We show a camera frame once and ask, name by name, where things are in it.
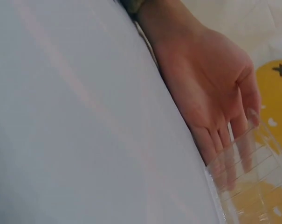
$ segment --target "white fabric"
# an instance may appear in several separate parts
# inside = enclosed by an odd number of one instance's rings
[[[255,66],[282,58],[282,0],[184,0],[206,26],[227,35]]]

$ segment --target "dark sleeve cuff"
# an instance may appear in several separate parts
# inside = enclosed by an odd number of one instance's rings
[[[125,10],[130,15],[136,14],[146,0],[120,0]]]

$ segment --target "skin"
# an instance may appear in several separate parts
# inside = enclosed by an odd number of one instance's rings
[[[229,167],[219,181],[232,189],[233,155],[214,159],[231,144],[228,123],[237,138],[248,128],[248,109],[260,112],[251,59],[227,37],[201,24],[180,0],[147,0],[136,18],[204,162],[214,161],[215,175]],[[250,155],[248,145],[239,150],[242,158]],[[243,167],[249,171],[251,160]]]

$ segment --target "plastic cup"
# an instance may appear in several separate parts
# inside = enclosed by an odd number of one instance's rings
[[[282,150],[249,116],[249,129],[207,165],[207,182],[221,224],[282,224]]]

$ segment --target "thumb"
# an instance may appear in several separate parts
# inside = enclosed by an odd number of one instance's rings
[[[243,70],[238,77],[237,85],[241,92],[242,105],[247,118],[249,118],[249,110],[253,110],[259,115],[261,110],[261,95],[253,65]]]

